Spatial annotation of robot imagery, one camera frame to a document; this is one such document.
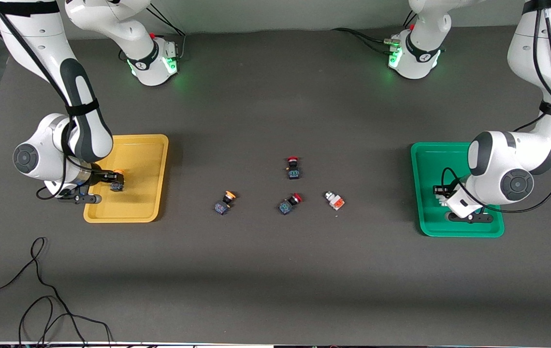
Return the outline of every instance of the white wall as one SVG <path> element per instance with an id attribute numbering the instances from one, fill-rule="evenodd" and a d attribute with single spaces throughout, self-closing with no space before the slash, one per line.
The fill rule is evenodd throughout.
<path id="1" fill-rule="evenodd" d="M 402 24 L 410 11 L 407 0 L 153 0 L 185 33 L 231 33 L 273 29 L 367 29 Z M 524 0 L 487 0 L 451 11 L 457 27 L 516 25 Z M 71 24 L 64 13 L 69 39 L 97 38 Z M 135 17 L 149 31 L 171 33 L 150 13 Z"/>

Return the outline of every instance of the green tray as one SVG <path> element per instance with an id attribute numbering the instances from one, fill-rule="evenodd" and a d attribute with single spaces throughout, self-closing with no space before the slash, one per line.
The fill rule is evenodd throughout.
<path id="1" fill-rule="evenodd" d="M 415 143 L 411 147 L 417 212 L 421 231 L 428 236 L 497 238 L 505 231 L 500 212 L 489 212 L 494 217 L 492 223 L 447 221 L 445 214 L 450 209 L 442 207 L 433 194 L 433 185 L 441 185 L 443 168 L 451 167 L 459 175 L 469 171 L 468 146 L 469 143 Z M 446 183 L 451 180 L 446 176 Z"/>

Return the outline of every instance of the gray table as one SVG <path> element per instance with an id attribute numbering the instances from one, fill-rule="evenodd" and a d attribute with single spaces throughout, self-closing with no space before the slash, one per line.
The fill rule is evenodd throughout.
<path id="1" fill-rule="evenodd" d="M 81 206 L 35 199 L 41 182 L 11 154 L 63 106 L 11 61 L 0 86 L 0 285 L 46 236 L 45 279 L 117 341 L 551 346 L 551 201 L 505 216 L 498 239 L 417 228 L 412 143 L 470 141 L 537 116 L 540 91 L 506 63 L 513 32 L 455 29 L 423 81 L 395 75 L 346 33 L 192 35 L 180 75 L 155 88 L 134 80 L 112 41 L 72 42 L 113 133 L 170 138 L 160 217 L 148 224 L 90 225 Z M 291 182 L 293 155 L 304 178 Z M 515 207 L 539 200 L 551 172 L 537 180 Z M 221 217 L 212 205 L 227 189 L 240 197 Z M 341 211 L 327 190 L 346 198 Z M 280 215 L 294 191 L 306 201 Z M 0 341 L 17 339 L 46 293 L 33 269 L 0 293 Z M 27 321 L 32 337 L 46 310 Z M 68 322 L 53 338 L 76 340 Z"/>

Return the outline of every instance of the power cord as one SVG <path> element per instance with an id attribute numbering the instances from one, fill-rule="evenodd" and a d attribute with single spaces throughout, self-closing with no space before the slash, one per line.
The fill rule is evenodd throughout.
<path id="1" fill-rule="evenodd" d="M 413 22 L 413 19 L 415 19 L 417 17 L 417 13 L 413 17 L 411 17 L 412 14 L 413 14 L 413 10 L 411 10 L 406 15 L 406 18 L 404 18 L 404 22 L 402 22 L 402 27 L 404 27 L 404 28 L 408 27 L 408 25 L 411 24 L 411 22 Z"/>
<path id="2" fill-rule="evenodd" d="M 13 277 L 13 279 L 11 279 L 7 284 L 5 284 L 4 286 L 1 286 L 0 287 L 0 290 L 10 286 L 13 282 L 15 282 L 15 280 L 17 280 L 21 275 L 22 273 L 24 273 L 24 271 L 31 265 L 31 264 L 35 264 L 35 270 L 36 270 L 36 273 L 37 273 L 37 280 L 39 281 L 40 284 L 42 284 L 43 286 L 46 286 L 46 287 L 49 287 L 52 289 L 52 291 L 54 291 L 54 295 L 44 295 L 44 296 L 41 296 L 39 297 L 37 300 L 35 300 L 32 304 L 30 304 L 30 306 L 26 309 L 26 311 L 24 312 L 24 314 L 22 315 L 22 318 L 20 319 L 20 324 L 18 326 L 18 333 L 17 333 L 17 337 L 18 337 L 18 348 L 22 348 L 22 330 L 24 329 L 24 321 L 26 319 L 26 316 L 29 314 L 30 310 L 39 302 L 41 302 L 42 300 L 47 300 L 48 301 L 48 304 L 50 305 L 50 315 L 48 315 L 48 320 L 46 322 L 46 326 L 43 330 L 43 333 L 41 335 L 41 338 L 37 341 L 37 344 L 35 345 L 37 348 L 39 347 L 45 347 L 45 335 L 48 333 L 48 331 L 50 331 L 53 327 L 53 325 L 59 320 L 61 319 L 62 317 L 67 317 L 69 316 L 70 319 L 72 320 L 72 324 L 73 324 L 73 327 L 74 327 L 74 331 L 76 332 L 76 334 L 78 335 L 78 337 L 81 339 L 81 341 L 83 342 L 84 345 L 86 345 L 86 340 L 84 339 L 82 333 L 80 332 L 80 329 L 78 328 L 77 324 L 76 324 L 76 319 L 82 319 L 82 320 L 86 320 L 86 321 L 90 321 L 90 322 L 93 322 L 93 323 L 96 323 L 96 324 L 100 324 L 101 326 L 103 326 L 105 329 L 106 329 L 106 337 L 108 339 L 108 345 L 111 346 L 111 342 L 114 341 L 114 338 L 112 337 L 112 331 L 110 330 L 110 326 L 108 326 L 108 324 L 106 324 L 105 322 L 103 321 L 98 321 L 98 320 L 94 320 L 94 319 L 90 319 L 88 317 L 83 317 L 81 315 L 77 315 L 77 314 L 74 314 L 70 311 L 69 307 L 67 306 L 67 304 L 65 303 L 65 301 L 61 298 L 61 295 L 59 295 L 59 292 L 57 290 L 57 288 L 55 286 L 52 286 L 48 283 L 46 283 L 43 279 L 42 279 L 42 275 L 41 275 L 41 269 L 39 268 L 39 260 L 38 260 L 38 257 L 39 255 L 41 254 L 41 252 L 44 250 L 43 248 L 45 247 L 46 245 L 46 238 L 45 237 L 39 237 L 39 238 L 36 238 L 34 240 L 34 242 L 32 243 L 32 245 L 30 246 L 30 261 L 27 262 L 21 269 L 20 271 Z M 65 310 L 65 313 L 62 313 L 61 315 L 58 315 L 56 317 L 56 319 L 52 320 L 52 315 L 53 315 L 53 311 L 54 311 L 54 304 L 52 302 L 52 300 L 55 300 L 56 302 L 59 302 L 61 304 L 61 306 L 63 307 L 63 309 Z"/>
<path id="3" fill-rule="evenodd" d="M 119 61 L 124 62 L 124 61 L 127 60 L 127 56 L 125 56 L 125 58 L 121 58 L 121 53 L 123 53 L 123 49 L 119 49 L 118 59 L 119 59 Z"/>
<path id="4" fill-rule="evenodd" d="M 537 13 L 536 13 L 536 32 L 534 33 L 534 49 L 533 49 L 533 55 L 534 55 L 534 67 L 536 68 L 536 73 L 538 75 L 538 78 L 540 79 L 540 81 L 542 82 L 542 85 L 544 86 L 544 88 L 546 89 L 546 91 L 548 92 L 548 94 L 551 95 L 551 88 L 550 86 L 548 85 L 547 81 L 544 79 L 543 75 L 541 74 L 541 71 L 540 71 L 540 65 L 538 63 L 538 32 L 540 30 L 540 18 L 541 18 L 541 10 L 538 10 Z M 550 24 L 550 18 L 548 18 L 547 15 L 545 15 L 545 22 L 546 22 L 546 25 L 547 25 L 547 34 L 548 34 L 548 42 L 549 42 L 549 47 L 550 47 L 550 51 L 551 51 L 551 24 Z M 539 117 L 537 117 L 536 119 L 534 119 L 534 121 L 530 122 L 530 123 L 527 123 L 527 125 L 524 125 L 524 126 L 521 126 L 519 128 L 517 128 L 515 131 L 518 131 L 518 130 L 521 130 L 522 128 L 525 128 L 527 126 L 530 126 L 532 124 L 534 124 L 535 122 L 539 121 L 539 119 L 541 119 L 543 116 L 545 116 L 546 114 L 545 113 L 542 113 Z M 526 208 L 526 209 L 518 209 L 518 210 L 515 210 L 515 211 L 508 211 L 508 210 L 504 210 L 504 209 L 497 209 L 497 208 L 494 208 L 494 207 L 490 207 L 489 205 L 486 205 L 482 202 L 480 202 L 477 198 L 475 198 L 471 192 L 469 192 L 467 190 L 467 188 L 465 187 L 465 185 L 463 185 L 463 183 L 461 182 L 459 176 L 456 175 L 456 173 L 454 172 L 454 170 L 450 167 L 447 167 L 447 168 L 444 168 L 443 169 L 443 172 L 441 174 L 441 187 L 445 187 L 445 173 L 446 172 L 450 172 L 452 174 L 452 176 L 454 176 L 454 181 L 456 181 L 457 185 L 460 185 L 461 188 L 463 188 L 463 190 L 467 193 L 467 195 L 472 199 L 474 200 L 476 203 L 478 203 L 479 205 L 481 205 L 483 208 L 486 208 L 490 211 L 495 211 L 495 212 L 501 212 L 501 213 L 508 213 L 508 214 L 515 214 L 515 213 L 521 213 L 521 212 L 530 212 L 538 207 L 541 207 L 544 203 L 546 203 L 550 198 L 551 198 L 551 191 L 547 194 L 547 196 L 541 200 L 539 203 L 537 203 L 536 205 L 533 205 L 532 207 L 529 207 L 529 208 Z"/>
<path id="5" fill-rule="evenodd" d="M 83 165 L 79 165 L 78 163 L 74 162 L 71 157 L 67 157 L 67 161 L 69 161 L 72 165 L 75 165 L 78 168 L 86 170 L 87 172 L 96 173 L 96 174 L 114 174 L 112 170 L 100 170 L 100 169 L 84 167 Z"/>
<path id="6" fill-rule="evenodd" d="M 59 97 L 61 97 L 61 99 L 63 100 L 63 103 L 65 103 L 65 105 L 69 105 L 67 102 L 67 99 L 65 98 L 65 94 L 63 94 L 63 92 L 61 91 L 61 88 L 59 88 L 57 83 L 54 81 L 54 79 L 52 78 L 52 75 L 50 75 L 50 72 L 48 72 L 44 64 L 41 62 L 41 60 L 39 60 L 35 52 L 32 50 L 32 48 L 30 48 L 29 44 L 26 43 L 26 41 L 24 41 L 22 34 L 19 33 L 19 31 L 17 31 L 15 26 L 13 26 L 11 21 L 7 18 L 7 15 L 0 13 L 0 18 L 5 24 L 5 26 L 7 27 L 7 29 L 9 29 L 9 31 L 11 32 L 11 35 L 15 37 L 15 39 L 20 43 L 20 46 L 22 46 L 24 51 L 26 51 L 26 53 L 29 55 L 30 59 L 32 59 L 35 65 L 37 65 L 37 68 L 39 68 L 39 70 L 41 70 L 41 72 L 44 74 L 44 76 L 46 77 L 46 79 L 48 80 L 52 88 L 54 88 L 54 90 L 57 92 Z"/>
<path id="7" fill-rule="evenodd" d="M 161 15 L 161 17 L 156 13 L 154 13 L 151 9 L 149 9 L 149 7 L 147 7 L 147 11 L 149 11 L 149 13 L 154 15 L 158 20 L 160 20 L 167 26 L 173 28 L 176 31 L 176 33 L 179 34 L 180 36 L 182 37 L 185 36 L 185 33 L 181 29 L 177 28 L 176 26 L 173 26 L 172 23 L 170 23 L 170 21 L 166 19 L 166 17 L 163 14 L 161 14 L 161 11 L 159 11 L 159 9 L 154 4 L 151 4 L 151 6 L 153 7 L 153 9 L 155 9 L 158 12 L 159 15 Z"/>
<path id="8" fill-rule="evenodd" d="M 48 201 L 48 200 L 51 200 L 52 198 L 58 196 L 61 193 L 61 191 L 63 191 L 63 185 L 65 185 L 65 177 L 67 175 L 67 162 L 66 162 L 66 160 L 69 158 L 67 155 L 64 155 L 63 157 L 64 157 L 63 158 L 63 178 L 61 179 L 61 185 L 58 187 L 58 190 L 55 192 L 55 194 L 52 194 L 52 196 L 42 197 L 39 194 L 44 189 L 48 188 L 48 187 L 42 187 L 42 188 L 38 189 L 35 192 L 35 197 L 39 198 L 42 201 Z"/>
<path id="9" fill-rule="evenodd" d="M 346 33 L 351 33 L 353 34 L 356 38 L 358 38 L 364 45 L 366 45 L 366 47 L 372 49 L 373 51 L 377 52 L 377 53 L 381 53 L 381 54 L 386 54 L 386 51 L 381 51 L 380 49 L 377 49 L 376 47 L 372 46 L 369 42 L 373 42 L 375 44 L 385 44 L 383 42 L 383 40 L 379 40 L 377 38 L 373 38 L 373 37 L 370 37 L 364 33 L 362 33 L 361 31 L 357 31 L 355 29 L 349 29 L 349 28 L 335 28 L 335 29 L 332 29 L 332 30 L 335 30 L 335 31 L 344 31 Z"/>

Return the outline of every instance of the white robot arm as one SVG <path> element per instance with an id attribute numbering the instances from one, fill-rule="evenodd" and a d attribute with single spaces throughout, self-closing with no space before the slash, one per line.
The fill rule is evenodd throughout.
<path id="1" fill-rule="evenodd" d="M 177 72 L 176 45 L 149 35 L 130 17 L 150 0 L 65 0 L 67 16 L 77 27 L 101 33 L 118 44 L 132 73 L 146 86 L 166 82 Z"/>
<path id="2" fill-rule="evenodd" d="M 414 29 L 405 29 L 392 36 L 400 40 L 401 47 L 396 57 L 390 57 L 388 66 L 408 79 L 421 79 L 436 66 L 439 48 L 452 29 L 448 11 L 485 0 L 408 0 L 417 13 Z"/>
<path id="3" fill-rule="evenodd" d="M 112 135 L 87 74 L 67 42 L 56 1 L 0 1 L 0 30 L 11 56 L 49 82 L 70 114 L 44 117 L 33 136 L 15 148 L 15 167 L 43 180 L 52 193 L 50 198 L 63 198 L 83 185 L 94 185 L 100 181 L 100 171 L 90 163 L 108 156 Z M 76 201 L 96 203 L 94 197 Z"/>
<path id="4" fill-rule="evenodd" d="M 460 218 L 483 207 L 479 203 L 519 202 L 534 188 L 533 175 L 551 168 L 551 5 L 525 3 L 508 52 L 510 68 L 538 86 L 543 101 L 530 132 L 488 131 L 478 135 L 468 150 L 471 175 L 455 185 L 447 206 Z"/>

